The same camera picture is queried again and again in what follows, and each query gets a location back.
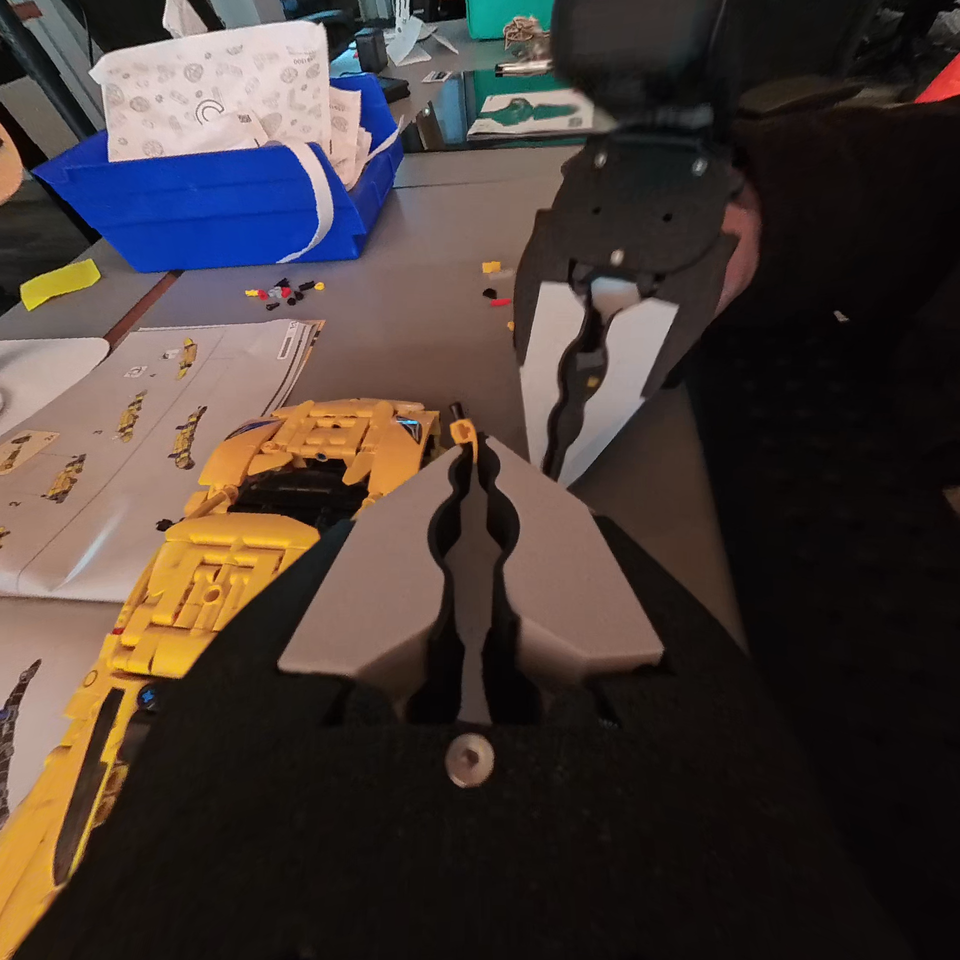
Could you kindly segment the person's right forearm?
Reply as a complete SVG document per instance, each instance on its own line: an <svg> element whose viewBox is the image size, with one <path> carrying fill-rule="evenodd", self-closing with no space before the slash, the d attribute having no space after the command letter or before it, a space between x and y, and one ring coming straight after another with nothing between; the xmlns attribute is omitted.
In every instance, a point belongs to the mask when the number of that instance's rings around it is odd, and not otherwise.
<svg viewBox="0 0 960 960"><path fill-rule="evenodd" d="M733 145L758 254L718 321L905 319L958 267L958 97L741 120Z"/></svg>

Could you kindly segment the person's right hand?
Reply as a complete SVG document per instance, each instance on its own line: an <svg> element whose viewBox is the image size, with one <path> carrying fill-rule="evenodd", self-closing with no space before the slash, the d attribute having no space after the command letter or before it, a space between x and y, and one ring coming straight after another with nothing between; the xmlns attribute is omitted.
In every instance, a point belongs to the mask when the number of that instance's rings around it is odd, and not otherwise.
<svg viewBox="0 0 960 960"><path fill-rule="evenodd" d="M727 203L722 234L736 241L727 261L723 288L715 309L718 318L752 283L760 264L762 205L756 188L745 180Z"/></svg>

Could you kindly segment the blue plastic bin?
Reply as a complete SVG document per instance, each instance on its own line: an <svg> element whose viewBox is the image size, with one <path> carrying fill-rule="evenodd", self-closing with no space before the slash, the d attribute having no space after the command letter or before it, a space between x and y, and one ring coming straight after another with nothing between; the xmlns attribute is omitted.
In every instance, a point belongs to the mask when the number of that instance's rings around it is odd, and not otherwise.
<svg viewBox="0 0 960 960"><path fill-rule="evenodd" d="M358 92L372 158L348 190L319 146L270 146L109 162L100 131L32 174L140 273L353 260L403 159L372 74L333 78Z"/></svg>

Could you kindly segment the teal printed booklet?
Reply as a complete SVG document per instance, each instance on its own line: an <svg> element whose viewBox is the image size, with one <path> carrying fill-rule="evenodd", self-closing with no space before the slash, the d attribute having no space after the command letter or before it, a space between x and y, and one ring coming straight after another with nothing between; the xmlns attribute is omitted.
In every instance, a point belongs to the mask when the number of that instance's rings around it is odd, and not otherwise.
<svg viewBox="0 0 960 960"><path fill-rule="evenodd" d="M594 129L594 105L570 88L491 94L466 138L569 138Z"/></svg>

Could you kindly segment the white folding stand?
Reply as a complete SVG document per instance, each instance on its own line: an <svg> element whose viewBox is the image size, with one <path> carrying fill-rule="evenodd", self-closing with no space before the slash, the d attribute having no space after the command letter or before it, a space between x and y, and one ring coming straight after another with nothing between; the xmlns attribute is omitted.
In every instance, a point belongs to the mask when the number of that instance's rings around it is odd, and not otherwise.
<svg viewBox="0 0 960 960"><path fill-rule="evenodd" d="M75 385L109 354L103 338L1 342L1 434Z"/></svg>

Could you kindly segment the teal plastic bin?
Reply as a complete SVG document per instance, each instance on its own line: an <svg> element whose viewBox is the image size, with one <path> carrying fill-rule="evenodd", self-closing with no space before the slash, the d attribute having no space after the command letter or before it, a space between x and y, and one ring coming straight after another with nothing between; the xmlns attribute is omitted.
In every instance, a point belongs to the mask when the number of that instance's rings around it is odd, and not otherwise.
<svg viewBox="0 0 960 960"><path fill-rule="evenodd" d="M515 18L534 18L548 30L554 1L465 1L465 18L474 41L502 40L503 31Z"/></svg>

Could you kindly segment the yellow and black loose bricks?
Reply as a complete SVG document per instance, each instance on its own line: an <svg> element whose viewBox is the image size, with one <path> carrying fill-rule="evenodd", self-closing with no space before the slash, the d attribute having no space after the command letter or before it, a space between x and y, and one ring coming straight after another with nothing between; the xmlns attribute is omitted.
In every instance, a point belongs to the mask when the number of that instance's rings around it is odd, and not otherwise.
<svg viewBox="0 0 960 960"><path fill-rule="evenodd" d="M515 333L515 299L518 289L516 269L501 260L483 261L481 281L484 304L500 317L510 333Z"/></svg>

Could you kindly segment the patterned white paper bag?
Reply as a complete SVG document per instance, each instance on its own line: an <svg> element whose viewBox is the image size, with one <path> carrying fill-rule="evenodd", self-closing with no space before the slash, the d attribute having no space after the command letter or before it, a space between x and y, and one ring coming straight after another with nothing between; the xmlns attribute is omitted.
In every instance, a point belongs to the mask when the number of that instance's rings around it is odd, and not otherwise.
<svg viewBox="0 0 960 960"><path fill-rule="evenodd" d="M222 30L104 55L100 87L111 163L262 147L318 146L345 189L373 157L362 96L330 78L324 25Z"/></svg>

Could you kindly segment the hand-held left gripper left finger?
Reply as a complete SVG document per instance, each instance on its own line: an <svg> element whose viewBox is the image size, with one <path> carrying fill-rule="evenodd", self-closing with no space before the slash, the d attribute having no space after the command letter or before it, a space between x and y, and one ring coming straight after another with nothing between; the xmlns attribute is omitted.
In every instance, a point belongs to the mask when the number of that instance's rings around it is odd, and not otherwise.
<svg viewBox="0 0 960 960"><path fill-rule="evenodd" d="M460 707L465 649L448 554L469 490L470 451L455 446L363 510L279 671L347 678L394 707Z"/></svg>

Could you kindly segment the yellow brick toy car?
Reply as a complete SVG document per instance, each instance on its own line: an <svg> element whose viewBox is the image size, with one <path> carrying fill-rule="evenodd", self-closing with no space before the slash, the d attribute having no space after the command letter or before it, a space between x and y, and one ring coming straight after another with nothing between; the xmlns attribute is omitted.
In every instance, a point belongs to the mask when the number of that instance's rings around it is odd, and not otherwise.
<svg viewBox="0 0 960 960"><path fill-rule="evenodd" d="M67 726L1 836L1 954L11 958L109 817L174 681L337 522L441 453L438 411L306 401L236 428L121 607L66 704Z"/></svg>

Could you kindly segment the open instruction booklet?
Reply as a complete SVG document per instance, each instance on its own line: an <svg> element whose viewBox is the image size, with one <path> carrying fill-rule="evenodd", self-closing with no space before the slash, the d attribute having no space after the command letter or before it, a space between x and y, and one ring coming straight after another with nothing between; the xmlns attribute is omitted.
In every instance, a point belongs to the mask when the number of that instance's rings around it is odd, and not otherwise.
<svg viewBox="0 0 960 960"><path fill-rule="evenodd" d="M279 409L322 320L132 333L2 427L2 823L66 729L62 703L217 446Z"/></svg>

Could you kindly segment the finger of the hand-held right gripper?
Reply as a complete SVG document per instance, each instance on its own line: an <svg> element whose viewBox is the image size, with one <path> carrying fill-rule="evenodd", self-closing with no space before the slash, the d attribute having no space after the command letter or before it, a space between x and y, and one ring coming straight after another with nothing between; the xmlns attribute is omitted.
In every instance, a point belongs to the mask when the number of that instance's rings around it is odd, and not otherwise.
<svg viewBox="0 0 960 960"><path fill-rule="evenodd" d="M530 462L543 472L587 472L587 409L594 397L592 295L567 282L540 284L519 367Z"/></svg>
<svg viewBox="0 0 960 960"><path fill-rule="evenodd" d="M585 330L565 361L557 419L555 474L569 487L597 460L644 403L644 389L679 313L626 280L601 277L586 298Z"/></svg>

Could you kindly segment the grey desk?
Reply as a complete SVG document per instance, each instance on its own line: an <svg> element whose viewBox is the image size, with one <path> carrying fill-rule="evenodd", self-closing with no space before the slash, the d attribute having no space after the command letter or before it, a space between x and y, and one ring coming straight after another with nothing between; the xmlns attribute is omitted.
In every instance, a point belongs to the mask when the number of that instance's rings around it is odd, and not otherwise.
<svg viewBox="0 0 960 960"><path fill-rule="evenodd" d="M306 269L326 288L305 313L324 326L291 401L399 399L437 410L459 401L477 426L524 453L506 310L486 306L481 264L518 263L571 154L542 147L406 157L361 258ZM649 400L575 490L744 642L685 385ZM66 703L126 596L2 596L2 699L41 661L15 728L11 810L66 731Z"/></svg>

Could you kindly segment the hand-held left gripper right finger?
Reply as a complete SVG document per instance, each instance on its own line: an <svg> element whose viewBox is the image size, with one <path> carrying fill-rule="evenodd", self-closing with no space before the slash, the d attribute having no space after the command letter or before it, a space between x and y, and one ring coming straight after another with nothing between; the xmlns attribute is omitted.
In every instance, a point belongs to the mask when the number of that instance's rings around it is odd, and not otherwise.
<svg viewBox="0 0 960 960"><path fill-rule="evenodd" d="M549 690L659 666L664 643L592 511L496 438L480 482L500 548L485 675Z"/></svg>

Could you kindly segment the cluster of tiny pin pieces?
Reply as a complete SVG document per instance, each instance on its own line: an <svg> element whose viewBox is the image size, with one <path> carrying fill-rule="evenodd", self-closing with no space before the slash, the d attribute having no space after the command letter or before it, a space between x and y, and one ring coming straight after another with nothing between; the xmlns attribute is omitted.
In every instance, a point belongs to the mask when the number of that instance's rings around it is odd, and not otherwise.
<svg viewBox="0 0 960 960"><path fill-rule="evenodd" d="M295 308L308 296L326 290L327 284L323 281L304 281L297 284L280 282L270 287L246 289L244 298L264 311L273 313L283 306Z"/></svg>

